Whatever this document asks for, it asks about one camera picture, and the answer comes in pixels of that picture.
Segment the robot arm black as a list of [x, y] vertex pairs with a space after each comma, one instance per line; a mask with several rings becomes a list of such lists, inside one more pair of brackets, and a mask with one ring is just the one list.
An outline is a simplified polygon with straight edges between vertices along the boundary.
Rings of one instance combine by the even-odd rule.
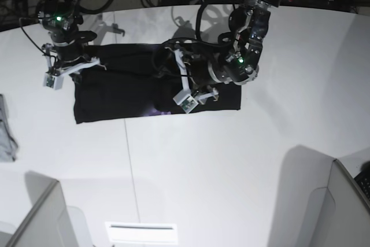
[[281, 0], [230, 0], [238, 7], [229, 15], [229, 32], [219, 35], [217, 43], [209, 43], [201, 38], [201, 18], [205, 8], [217, 1], [207, 0], [199, 7], [195, 38], [168, 42], [182, 83], [173, 100], [186, 113], [209, 98], [217, 101], [218, 84], [243, 86], [257, 78], [262, 43], [269, 28], [269, 8], [278, 7]]
[[44, 0], [41, 6], [38, 19], [51, 38], [51, 44], [43, 46], [49, 76], [70, 75], [101, 63], [98, 57], [86, 53], [85, 47], [97, 34], [79, 30], [83, 24], [80, 1]]

